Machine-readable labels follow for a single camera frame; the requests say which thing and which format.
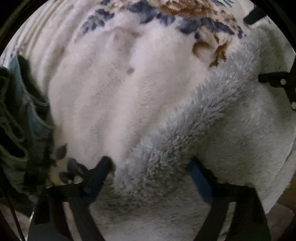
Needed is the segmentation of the grey fluffy fleece pants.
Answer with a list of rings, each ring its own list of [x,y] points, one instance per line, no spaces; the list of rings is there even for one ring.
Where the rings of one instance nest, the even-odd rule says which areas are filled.
[[[269,240],[266,214],[295,172],[295,113],[264,73],[294,53],[261,23],[104,184],[91,212],[106,240]]]

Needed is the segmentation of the dark green clothing pile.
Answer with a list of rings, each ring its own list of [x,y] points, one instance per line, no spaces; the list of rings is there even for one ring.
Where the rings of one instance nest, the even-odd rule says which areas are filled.
[[[16,55],[1,67],[1,167],[17,202],[33,208],[52,164],[49,103],[31,81],[28,61]]]

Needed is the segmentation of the floral plush bed blanket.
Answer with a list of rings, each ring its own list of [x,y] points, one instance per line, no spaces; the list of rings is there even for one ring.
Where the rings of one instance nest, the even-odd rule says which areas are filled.
[[[117,168],[236,50],[251,1],[49,1],[1,55],[29,63],[54,145]]]

